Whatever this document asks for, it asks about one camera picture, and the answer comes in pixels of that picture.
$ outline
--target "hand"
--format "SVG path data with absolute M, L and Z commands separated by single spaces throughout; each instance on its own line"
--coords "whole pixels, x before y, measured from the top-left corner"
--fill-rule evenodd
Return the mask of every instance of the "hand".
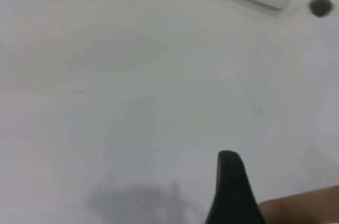
M 267 224 L 339 222 L 339 186 L 259 204 Z

